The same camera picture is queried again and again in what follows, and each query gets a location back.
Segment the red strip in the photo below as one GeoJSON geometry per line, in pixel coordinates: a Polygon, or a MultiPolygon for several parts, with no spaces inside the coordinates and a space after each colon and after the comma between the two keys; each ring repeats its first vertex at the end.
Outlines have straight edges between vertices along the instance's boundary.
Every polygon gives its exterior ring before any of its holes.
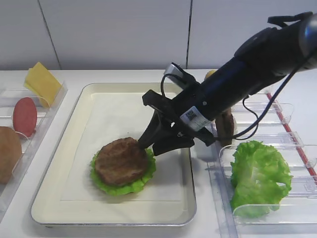
{"type": "MultiPolygon", "coordinates": [[[[272,95],[271,95],[270,93],[267,93],[266,96],[267,96],[267,98],[268,98],[269,100],[271,100],[272,95]]],[[[275,109],[275,111],[276,111],[276,113],[277,113],[278,118],[280,119],[280,121],[283,122],[283,121],[284,121],[284,116],[283,116],[283,114],[282,114],[280,111],[278,111],[277,109],[275,109]]],[[[291,127],[289,126],[288,123],[283,124],[283,126],[284,126],[284,128],[285,128],[285,130],[286,130],[287,132],[292,132],[292,129],[291,129],[291,127]]],[[[296,139],[296,137],[292,137],[292,139],[293,139],[294,143],[299,144],[299,141],[296,139]]],[[[303,151],[302,147],[296,146],[296,149],[297,149],[297,152],[298,152],[299,156],[301,157],[302,161],[303,161],[304,164],[306,165],[306,164],[309,162],[309,160],[308,160],[308,158],[307,158],[305,152],[303,151]]],[[[310,174],[311,176],[314,176],[314,180],[315,180],[315,182],[317,183],[317,177],[316,177],[317,174],[316,174],[316,171],[315,171],[313,168],[307,168],[307,170],[308,170],[308,172],[309,172],[309,174],[310,174]]]]}

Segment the burger patty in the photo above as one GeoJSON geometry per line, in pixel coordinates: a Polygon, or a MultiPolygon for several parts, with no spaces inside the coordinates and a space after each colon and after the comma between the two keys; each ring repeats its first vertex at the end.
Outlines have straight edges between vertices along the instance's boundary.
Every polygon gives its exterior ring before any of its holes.
{"type": "MultiPolygon", "coordinates": [[[[215,124],[217,129],[217,134],[219,137],[230,137],[234,133],[234,120],[231,113],[231,109],[226,110],[224,113],[220,114],[215,118],[215,124]]],[[[221,140],[220,144],[222,147],[231,145],[232,139],[221,140]]]]}
{"type": "Polygon", "coordinates": [[[108,185],[123,186],[141,178],[148,168],[148,156],[138,141],[128,137],[105,145],[95,160],[95,171],[108,185]]]}

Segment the clear plastic container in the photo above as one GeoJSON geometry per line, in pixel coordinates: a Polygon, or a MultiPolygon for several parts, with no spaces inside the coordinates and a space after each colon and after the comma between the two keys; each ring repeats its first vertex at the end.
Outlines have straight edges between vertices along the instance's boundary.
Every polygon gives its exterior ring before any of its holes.
{"type": "Polygon", "coordinates": [[[28,167],[36,154],[46,132],[56,115],[67,92],[65,84],[55,96],[55,100],[49,108],[44,108],[40,104],[40,97],[34,95],[29,90],[8,90],[0,88],[0,126],[7,126],[13,129],[12,115],[16,103],[29,97],[35,103],[37,108],[37,124],[35,133],[31,137],[21,134],[20,142],[22,146],[22,156],[17,161],[12,170],[12,176],[7,184],[0,184],[0,221],[6,213],[28,167]]]}
{"type": "MultiPolygon", "coordinates": [[[[258,95],[257,98],[259,97],[261,101],[249,103],[250,108],[259,112],[258,115],[268,102],[268,100],[267,102],[262,100],[262,94],[258,95]]],[[[243,106],[240,103],[232,108],[233,116],[237,121],[236,131],[242,131],[248,127],[247,124],[241,123],[241,120],[237,118],[242,110],[243,106]]],[[[303,144],[298,133],[290,130],[288,123],[292,111],[291,105],[275,102],[268,115],[275,116],[276,123],[262,123],[253,137],[242,141],[233,140],[232,145],[224,148],[218,142],[211,146],[214,160],[209,162],[208,166],[222,238],[243,237],[247,234],[244,231],[250,231],[250,227],[254,227],[254,229],[251,229],[253,234],[263,234],[269,232],[270,228],[268,226],[274,226],[275,228],[284,226],[285,228],[286,225],[299,225],[301,227],[317,225],[317,176],[315,171],[317,169],[317,145],[303,144]],[[285,106],[290,109],[288,111],[290,113],[284,110],[285,106]],[[289,165],[290,175],[293,176],[292,189],[278,205],[246,204],[232,210],[230,200],[234,194],[234,189],[230,183],[232,169],[230,162],[234,161],[233,154],[237,146],[242,142],[251,140],[272,145],[282,154],[289,165]],[[256,218],[250,216],[250,214],[258,213],[267,214],[256,218]]],[[[213,134],[216,135],[214,124],[211,125],[211,129],[213,134]]]]}

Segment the white tray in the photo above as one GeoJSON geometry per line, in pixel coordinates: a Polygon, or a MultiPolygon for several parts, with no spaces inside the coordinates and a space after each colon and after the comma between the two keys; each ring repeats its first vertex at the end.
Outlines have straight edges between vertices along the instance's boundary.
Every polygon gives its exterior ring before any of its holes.
{"type": "MultiPolygon", "coordinates": [[[[196,200],[190,150],[156,157],[157,171],[138,194],[106,195],[92,183],[90,161],[102,146],[138,139],[154,110],[142,95],[153,83],[96,83],[86,86],[68,122],[31,208],[42,225],[181,226],[192,220],[196,200]]],[[[166,84],[166,96],[179,88],[166,84]]]]}

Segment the salami slice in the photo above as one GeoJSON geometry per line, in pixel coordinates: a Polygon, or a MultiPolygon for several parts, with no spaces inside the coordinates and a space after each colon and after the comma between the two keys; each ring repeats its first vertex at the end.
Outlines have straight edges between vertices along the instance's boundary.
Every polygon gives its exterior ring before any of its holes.
{"type": "Polygon", "coordinates": [[[37,122],[36,106],[31,98],[22,98],[15,105],[13,112],[13,127],[15,131],[30,137],[37,122]]]}

